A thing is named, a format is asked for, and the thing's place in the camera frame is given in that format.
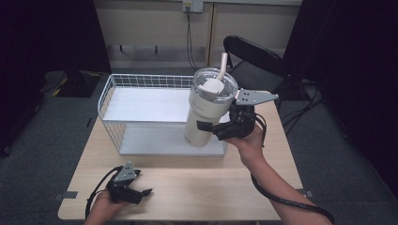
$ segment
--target black cable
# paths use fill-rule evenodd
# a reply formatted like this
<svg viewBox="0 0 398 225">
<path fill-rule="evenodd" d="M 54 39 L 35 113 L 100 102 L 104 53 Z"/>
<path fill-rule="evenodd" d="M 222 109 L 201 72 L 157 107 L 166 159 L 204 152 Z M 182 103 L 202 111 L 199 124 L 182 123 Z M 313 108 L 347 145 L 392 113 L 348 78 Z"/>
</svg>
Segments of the black cable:
<svg viewBox="0 0 398 225">
<path fill-rule="evenodd" d="M 296 121 L 293 123 L 293 125 L 290 127 L 290 129 L 288 129 L 288 130 L 285 132 L 285 135 L 286 135 L 286 136 L 290 133 L 290 131 L 292 130 L 292 128 L 293 128 L 293 127 L 295 126 L 295 124 L 299 121 L 299 119 L 301 118 L 301 116 L 302 116 L 303 114 L 305 114 L 307 111 L 309 111 L 310 109 L 312 109 L 313 107 L 315 107 L 316 105 L 318 105 L 319 103 L 321 103 L 321 102 L 323 101 L 323 98 L 321 98 L 321 99 L 319 99 L 317 102 L 314 103 L 314 100 L 315 100 L 315 98 L 316 98 L 316 95 L 317 95 L 317 93 L 319 92 L 319 86 L 320 86 L 320 85 L 318 85 L 318 86 L 316 87 L 314 96 L 311 98 L 310 102 L 309 102 L 303 109 L 298 110 L 298 111 L 293 111 L 293 112 L 291 112 L 291 113 L 285 115 L 285 116 L 281 119 L 281 120 L 284 120 L 284 118 L 286 118 L 287 116 L 291 115 L 292 113 L 296 113 L 292 118 L 290 118 L 288 121 L 286 121 L 286 122 L 283 123 L 283 127 L 285 127 L 285 126 L 288 125 L 290 122 L 292 122 L 293 120 L 296 119 Z"/>
<path fill-rule="evenodd" d="M 266 198 L 268 198 L 268 199 L 270 199 L 270 200 L 272 200 L 272 201 L 274 201 L 276 203 L 281 203 L 281 204 L 284 204 L 284 205 L 289 205 L 289 206 L 296 207 L 296 208 L 299 208 L 299 209 L 305 209 L 305 210 L 309 210 L 309 211 L 315 212 L 317 214 L 321 214 L 321 215 L 325 216 L 332 224 L 334 224 L 334 217 L 327 210 L 325 210 L 325 209 L 323 209 L 321 207 L 318 207 L 318 206 L 314 206 L 314 205 L 310 205 L 310 204 L 306 204 L 306 203 L 302 203 L 302 202 L 290 201 L 290 200 L 282 199 L 282 198 L 279 198 L 279 197 L 277 197 L 275 195 L 272 195 L 271 193 L 269 193 L 266 190 L 264 190 L 258 184 L 257 180 L 254 178 L 254 176 L 252 174 L 251 174 L 251 177 L 252 177 L 252 181 L 253 181 L 253 184 L 254 184 L 255 188 L 262 195 L 264 195 Z"/>
<path fill-rule="evenodd" d="M 44 93 L 46 93 L 46 92 L 48 92 L 48 91 L 50 91 L 50 90 L 53 90 L 56 86 L 58 86 L 62 81 L 64 81 L 64 79 L 65 79 L 65 75 L 66 75 L 66 72 L 64 71 L 64 74 L 62 74 L 62 77 L 61 77 L 61 79 L 59 80 L 59 82 L 57 82 L 54 86 L 52 86 L 52 87 L 50 87 L 50 88 L 48 88 L 48 89 L 46 89 L 46 90 L 44 90 L 44 91 L 42 91 L 42 92 L 40 92 L 41 94 L 44 94 Z"/>
<path fill-rule="evenodd" d="M 256 117 L 255 120 L 261 125 L 261 127 L 263 128 L 263 142 L 264 139 L 266 138 L 266 133 L 267 133 L 267 123 L 266 120 L 264 119 L 264 117 L 260 114 L 256 114 L 257 116 L 261 117 L 260 118 Z M 255 186 L 255 188 L 262 194 L 264 195 L 266 198 L 276 202 L 276 203 L 281 203 L 281 204 L 285 204 L 285 205 L 289 205 L 292 207 L 296 207 L 296 208 L 300 208 L 300 209 L 305 209 L 305 210 L 309 210 L 318 214 L 321 214 L 323 216 L 325 216 L 326 218 L 328 218 L 328 220 L 330 220 L 330 222 L 332 224 L 334 224 L 334 217 L 333 215 L 328 212 L 327 210 L 314 206 L 314 205 L 310 205 L 310 204 L 306 204 L 306 203 L 302 203 L 302 202 L 294 202 L 294 201 L 290 201 L 290 200 L 286 200 L 280 197 L 277 197 L 275 195 L 272 195 L 271 193 L 267 192 L 266 190 L 264 190 L 257 182 L 257 180 L 255 179 L 255 177 L 251 174 L 252 177 L 252 181 L 253 184 Z"/>
<path fill-rule="evenodd" d="M 187 54 L 188 54 L 188 62 L 191 65 L 191 68 L 196 71 L 199 68 L 195 65 L 193 56 L 192 56 L 192 40 L 191 40 L 191 18 L 190 18 L 190 8 L 185 7 L 187 12 L 187 20 L 188 20 L 188 30 L 187 30 Z"/>
<path fill-rule="evenodd" d="M 100 192 L 102 192 L 103 190 L 98 191 L 98 189 L 100 188 L 100 186 L 102 185 L 103 181 L 113 172 L 119 172 L 123 169 L 123 166 L 118 166 L 115 167 L 113 169 L 111 169 L 108 173 L 106 173 L 106 175 L 104 177 L 102 177 L 102 179 L 99 181 L 99 183 L 97 184 L 96 188 L 93 190 L 93 192 L 91 193 L 90 197 L 87 199 L 87 205 L 85 206 L 85 218 L 88 217 L 88 215 L 90 214 L 90 209 L 91 209 L 91 204 L 94 200 L 94 197 L 96 197 L 96 195 Z"/>
</svg>

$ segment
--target hand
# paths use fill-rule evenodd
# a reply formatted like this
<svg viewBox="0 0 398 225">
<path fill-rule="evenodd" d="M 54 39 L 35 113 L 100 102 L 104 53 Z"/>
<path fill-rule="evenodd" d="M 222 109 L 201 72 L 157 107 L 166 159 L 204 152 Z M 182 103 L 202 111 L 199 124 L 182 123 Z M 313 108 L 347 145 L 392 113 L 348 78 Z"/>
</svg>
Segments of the hand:
<svg viewBox="0 0 398 225">
<path fill-rule="evenodd" d="M 237 147 L 240 153 L 240 160 L 249 169 L 256 163 L 264 163 L 263 155 L 263 130 L 255 126 L 253 132 L 242 139 L 231 138 L 225 140 Z"/>
<path fill-rule="evenodd" d="M 104 190 L 97 195 L 97 199 L 84 225 L 104 224 L 127 205 L 129 205 L 128 202 L 112 202 L 109 191 Z"/>
</svg>

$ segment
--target table top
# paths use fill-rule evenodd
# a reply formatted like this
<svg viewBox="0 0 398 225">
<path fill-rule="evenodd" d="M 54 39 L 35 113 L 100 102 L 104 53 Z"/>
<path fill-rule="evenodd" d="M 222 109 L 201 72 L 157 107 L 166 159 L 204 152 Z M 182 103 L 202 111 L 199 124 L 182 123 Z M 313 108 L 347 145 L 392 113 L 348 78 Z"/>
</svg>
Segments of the table top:
<svg viewBox="0 0 398 225">
<path fill-rule="evenodd" d="M 264 154 L 268 163 L 293 188 L 302 188 L 299 173 L 273 102 L 255 106 L 264 116 L 268 131 Z M 64 199 L 58 216 L 83 220 L 86 199 L 112 168 L 131 162 L 141 174 L 130 188 L 152 193 L 131 204 L 114 220 L 241 221 L 280 219 L 254 188 L 235 146 L 228 144 L 224 157 L 120 156 L 97 119 L 69 184 L 75 199 Z"/>
</svg>

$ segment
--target chair backrest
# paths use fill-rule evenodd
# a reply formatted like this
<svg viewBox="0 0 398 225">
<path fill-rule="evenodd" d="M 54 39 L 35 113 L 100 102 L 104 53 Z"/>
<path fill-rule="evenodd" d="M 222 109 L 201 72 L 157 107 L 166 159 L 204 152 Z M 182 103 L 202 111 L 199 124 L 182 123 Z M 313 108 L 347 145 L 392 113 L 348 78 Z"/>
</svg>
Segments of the chair backrest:
<svg viewBox="0 0 398 225">
<path fill-rule="evenodd" d="M 275 75 L 288 77 L 283 59 L 275 52 L 255 44 L 243 37 L 228 36 L 223 41 L 225 52 L 228 53 L 227 65 L 233 68 L 231 55 Z"/>
</svg>

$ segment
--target forearm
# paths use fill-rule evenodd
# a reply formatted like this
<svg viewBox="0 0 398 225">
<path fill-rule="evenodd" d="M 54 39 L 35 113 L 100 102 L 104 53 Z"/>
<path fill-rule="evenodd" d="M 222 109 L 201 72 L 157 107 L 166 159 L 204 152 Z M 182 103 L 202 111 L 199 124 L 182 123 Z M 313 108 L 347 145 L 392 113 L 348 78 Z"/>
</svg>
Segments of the forearm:
<svg viewBox="0 0 398 225">
<path fill-rule="evenodd" d="M 314 205 L 284 181 L 265 160 L 256 160 L 247 167 L 260 186 L 272 195 L 289 201 Z M 331 224 L 320 214 L 274 201 L 271 203 L 284 224 Z"/>
</svg>

